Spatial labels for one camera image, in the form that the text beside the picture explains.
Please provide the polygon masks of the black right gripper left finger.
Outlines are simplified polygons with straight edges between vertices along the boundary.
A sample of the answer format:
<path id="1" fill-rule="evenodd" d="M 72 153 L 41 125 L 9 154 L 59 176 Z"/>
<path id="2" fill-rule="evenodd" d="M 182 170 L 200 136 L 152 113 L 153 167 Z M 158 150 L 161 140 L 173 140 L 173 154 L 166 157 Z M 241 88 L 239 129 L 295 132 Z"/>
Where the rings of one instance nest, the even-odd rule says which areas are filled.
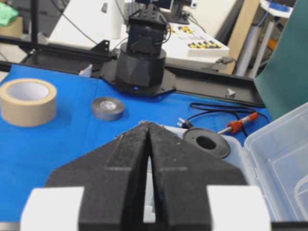
<path id="1" fill-rule="evenodd" d="M 45 187 L 83 186 L 80 231 L 135 231 L 142 223 L 149 124 L 52 171 Z"/>

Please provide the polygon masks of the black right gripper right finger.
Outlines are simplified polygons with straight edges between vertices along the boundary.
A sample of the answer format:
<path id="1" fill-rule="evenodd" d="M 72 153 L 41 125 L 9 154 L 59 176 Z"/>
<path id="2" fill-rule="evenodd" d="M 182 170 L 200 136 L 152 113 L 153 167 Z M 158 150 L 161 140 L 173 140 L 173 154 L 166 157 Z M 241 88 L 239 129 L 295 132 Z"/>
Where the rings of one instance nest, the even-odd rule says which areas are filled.
<path id="1" fill-rule="evenodd" d="M 167 231 L 209 231 L 208 185 L 247 185 L 239 168 L 148 124 L 156 222 Z"/>

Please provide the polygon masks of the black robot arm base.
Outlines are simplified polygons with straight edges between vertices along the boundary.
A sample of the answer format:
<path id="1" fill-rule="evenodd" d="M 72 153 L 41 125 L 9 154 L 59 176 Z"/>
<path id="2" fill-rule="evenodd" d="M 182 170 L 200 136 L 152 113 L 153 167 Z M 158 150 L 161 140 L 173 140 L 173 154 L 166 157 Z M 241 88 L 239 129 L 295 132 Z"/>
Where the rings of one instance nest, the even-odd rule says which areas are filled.
<path id="1" fill-rule="evenodd" d="M 162 44 L 167 35 L 167 22 L 159 8 L 147 3 L 128 18 L 128 41 L 120 46 L 116 83 L 148 89 L 163 80 L 166 52 Z"/>

